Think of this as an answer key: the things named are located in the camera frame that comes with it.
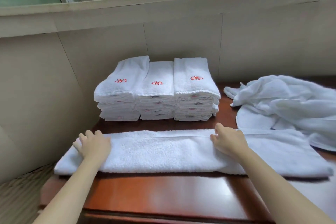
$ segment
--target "red logo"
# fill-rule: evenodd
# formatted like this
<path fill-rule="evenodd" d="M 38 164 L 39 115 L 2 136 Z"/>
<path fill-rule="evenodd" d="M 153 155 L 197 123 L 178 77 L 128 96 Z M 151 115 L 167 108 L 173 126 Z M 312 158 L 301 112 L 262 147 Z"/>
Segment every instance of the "red logo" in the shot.
<path fill-rule="evenodd" d="M 127 79 L 117 79 L 117 80 L 114 81 L 114 82 L 117 82 L 117 83 L 127 82 Z"/>
<path fill-rule="evenodd" d="M 202 77 L 199 77 L 199 76 L 193 76 L 193 77 L 190 77 L 191 80 L 203 80 Z"/>
<path fill-rule="evenodd" d="M 155 81 L 155 82 L 152 82 L 152 84 L 153 84 L 153 85 L 162 85 L 163 82 L 157 82 L 157 81 Z"/>

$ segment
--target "person's right hand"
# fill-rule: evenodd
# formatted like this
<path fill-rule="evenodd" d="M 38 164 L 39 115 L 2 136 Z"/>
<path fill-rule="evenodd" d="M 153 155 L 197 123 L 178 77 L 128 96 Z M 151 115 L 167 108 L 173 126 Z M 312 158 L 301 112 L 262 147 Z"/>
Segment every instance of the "person's right hand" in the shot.
<path fill-rule="evenodd" d="M 235 160 L 238 160 L 242 154 L 250 149 L 241 130 L 227 128 L 217 123 L 215 133 L 215 135 L 210 135 L 214 146 Z"/>
<path fill-rule="evenodd" d="M 73 142 L 73 146 L 85 160 L 97 165 L 99 168 L 107 159 L 111 151 L 111 138 L 105 137 L 99 130 L 94 134 L 87 130 L 86 135 L 79 134 L 79 140 Z"/>

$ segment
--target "wall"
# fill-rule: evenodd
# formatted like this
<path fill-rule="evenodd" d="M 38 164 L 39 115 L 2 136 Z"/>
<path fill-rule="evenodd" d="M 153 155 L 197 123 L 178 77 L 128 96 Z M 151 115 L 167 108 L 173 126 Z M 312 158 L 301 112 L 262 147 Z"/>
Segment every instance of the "wall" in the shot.
<path fill-rule="evenodd" d="M 0 182 L 56 161 L 117 62 L 206 57 L 216 81 L 336 74 L 334 0 L 0 38 Z"/>

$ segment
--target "brown table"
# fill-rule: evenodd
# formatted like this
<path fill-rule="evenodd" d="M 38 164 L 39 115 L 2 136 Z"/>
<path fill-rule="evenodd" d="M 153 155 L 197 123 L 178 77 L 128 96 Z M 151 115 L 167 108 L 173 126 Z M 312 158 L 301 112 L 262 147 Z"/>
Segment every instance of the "brown table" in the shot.
<path fill-rule="evenodd" d="M 314 78 L 322 85 L 336 88 L 336 77 Z M 238 83 L 220 83 L 238 87 Z M 139 120 L 106 122 L 99 120 L 93 128 L 103 133 L 139 130 L 181 130 L 214 128 L 217 122 L 237 128 L 237 108 L 224 94 L 219 113 L 208 121 Z M 336 173 L 336 155 L 317 150 L 329 161 Z M 41 191 L 41 209 L 65 184 L 67 178 L 52 176 Z M 291 179 L 300 192 L 336 220 L 336 177 L 323 180 Z M 272 218 L 246 176 L 213 173 L 103 174 L 95 178 L 83 212 L 90 223 L 98 220 L 151 223 L 268 223 Z"/>

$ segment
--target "table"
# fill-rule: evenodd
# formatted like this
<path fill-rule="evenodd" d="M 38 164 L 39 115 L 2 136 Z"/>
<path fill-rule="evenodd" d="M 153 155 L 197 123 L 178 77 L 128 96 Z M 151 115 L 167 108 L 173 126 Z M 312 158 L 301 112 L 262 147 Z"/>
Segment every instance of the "table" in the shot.
<path fill-rule="evenodd" d="M 311 78 L 336 88 L 336 77 Z M 238 83 L 219 83 L 238 87 Z M 237 128 L 238 108 L 222 94 L 219 113 L 208 121 L 139 120 L 106 122 L 99 120 L 93 130 L 120 133 L 139 130 L 181 130 L 214 128 L 217 122 Z M 336 173 L 336 154 L 317 150 Z M 41 190 L 43 209 L 65 184 L 67 178 L 53 175 Z M 291 179 L 290 183 L 331 218 L 336 220 L 336 177 Z M 213 173 L 103 174 L 98 173 L 83 212 L 90 223 L 99 220 L 146 223 L 272 223 L 263 201 L 247 176 Z"/>

